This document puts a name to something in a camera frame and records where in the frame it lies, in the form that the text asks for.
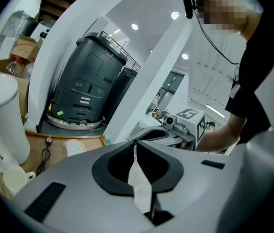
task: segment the white curved panel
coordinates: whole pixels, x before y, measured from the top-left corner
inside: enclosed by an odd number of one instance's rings
[[[63,68],[76,47],[75,42],[99,17],[122,0],[76,0],[57,20],[36,58],[28,96],[28,117],[37,125],[51,90],[52,77]]]

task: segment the person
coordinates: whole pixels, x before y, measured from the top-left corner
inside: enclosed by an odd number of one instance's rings
[[[230,118],[224,127],[205,133],[196,149],[221,151],[236,142],[246,143],[270,127],[254,92],[274,66],[274,9],[257,13],[237,0],[196,0],[196,7],[205,24],[239,33],[247,41],[226,105]]]

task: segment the black cord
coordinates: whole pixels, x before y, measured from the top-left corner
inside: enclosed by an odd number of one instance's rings
[[[214,47],[214,49],[217,50],[217,51],[219,52],[219,54],[222,55],[228,62],[230,62],[230,63],[233,64],[233,65],[238,65],[239,63],[234,63],[234,62],[230,61],[229,59],[227,59],[227,58],[225,57],[224,54],[221,53],[221,51],[216,47],[216,45],[214,44],[214,42],[210,39],[210,37],[207,35],[206,31],[205,31],[205,30],[203,29],[203,27],[201,26],[201,23],[200,23],[200,21],[199,21],[199,17],[197,16],[196,11],[193,10],[193,12],[194,12],[194,14],[195,14],[195,16],[196,16],[196,18],[197,18],[197,21],[198,21],[198,24],[199,24],[199,26],[200,26],[201,32],[204,34],[205,38],[210,42],[210,44]]]
[[[50,159],[50,151],[49,151],[49,147],[51,145],[51,137],[49,136],[46,140],[45,140],[45,144],[46,147],[42,150],[42,154],[41,154],[41,163],[38,166],[38,168],[36,169],[36,175],[41,174],[42,172],[45,171],[46,168],[46,163],[47,161]]]

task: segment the railing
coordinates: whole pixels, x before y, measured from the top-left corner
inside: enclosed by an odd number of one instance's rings
[[[104,38],[106,38],[110,43],[112,43],[113,47],[115,49],[118,49],[122,52],[122,54],[127,58],[126,65],[124,67],[135,70],[136,72],[139,72],[141,70],[141,66],[123,49],[116,41],[114,41],[107,33],[102,31],[100,35]]]

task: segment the cardboard box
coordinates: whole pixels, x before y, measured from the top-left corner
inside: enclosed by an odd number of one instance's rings
[[[12,61],[12,59],[0,60],[0,73],[4,73],[6,66]],[[18,84],[18,100],[21,118],[25,119],[25,115],[28,112],[28,91],[29,91],[29,81],[12,76],[16,79]]]
[[[36,42],[34,39],[20,35],[16,45],[13,47],[11,55],[22,57],[29,62],[34,62],[43,41]]]

